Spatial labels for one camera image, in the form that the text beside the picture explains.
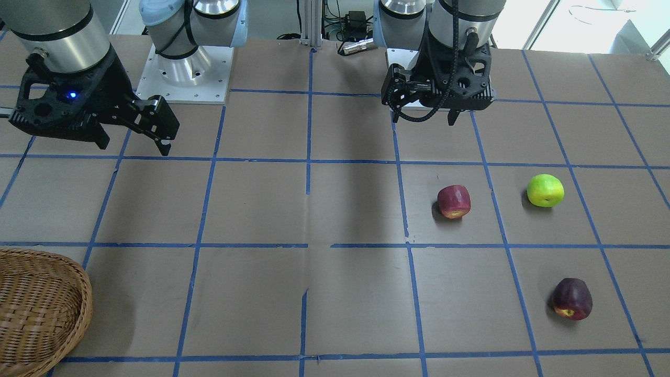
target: green apple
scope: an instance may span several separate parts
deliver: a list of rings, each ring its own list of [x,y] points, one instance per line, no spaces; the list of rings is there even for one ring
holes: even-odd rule
[[[528,200],[538,207],[553,207],[565,196],[561,181],[550,174],[534,176],[526,186]]]

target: light blue cap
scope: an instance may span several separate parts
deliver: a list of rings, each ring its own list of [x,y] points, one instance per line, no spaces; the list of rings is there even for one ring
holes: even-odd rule
[[[184,4],[184,0],[141,0],[139,13],[146,26],[155,26],[172,17]]]

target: metal post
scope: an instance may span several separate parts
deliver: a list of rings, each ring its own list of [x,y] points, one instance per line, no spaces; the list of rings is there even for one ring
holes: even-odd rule
[[[300,43],[321,48],[321,17],[322,17],[322,1],[321,0],[300,0],[302,3],[304,22],[302,33],[300,35]]]
[[[533,48],[535,41],[537,41],[537,38],[540,36],[540,33],[549,22],[549,19],[553,15],[553,12],[556,11],[556,8],[558,8],[560,2],[561,0],[551,0],[549,4],[547,4],[545,11],[540,16],[540,19],[537,20],[537,23],[535,24],[535,27],[533,28],[531,35],[528,37],[528,40],[526,40],[526,43],[523,44],[522,49],[530,50],[531,48]]]
[[[663,34],[661,39],[654,43],[654,46],[651,46],[651,49],[649,49],[649,52],[646,54],[647,60],[658,60],[668,47],[670,47],[670,29]]]

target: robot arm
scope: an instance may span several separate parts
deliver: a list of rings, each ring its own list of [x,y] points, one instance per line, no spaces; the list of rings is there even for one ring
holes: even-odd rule
[[[392,64],[381,90],[382,103],[409,121],[425,121],[449,109],[453,125],[465,110],[486,109],[495,99],[490,85],[488,39],[506,0],[379,0],[375,44],[418,50],[410,67]],[[410,117],[402,108],[419,101],[431,111]]]
[[[109,143],[101,123],[124,125],[167,156],[179,121],[163,97],[135,96],[88,0],[0,0],[0,18],[30,52],[17,104],[0,117],[31,135],[101,149]],[[47,86],[44,96],[30,99],[33,85]]]

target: woven basket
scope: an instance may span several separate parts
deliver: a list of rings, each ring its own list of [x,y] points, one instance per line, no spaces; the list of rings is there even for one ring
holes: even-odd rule
[[[41,376],[82,339],[88,275],[70,258],[0,248],[0,376]]]

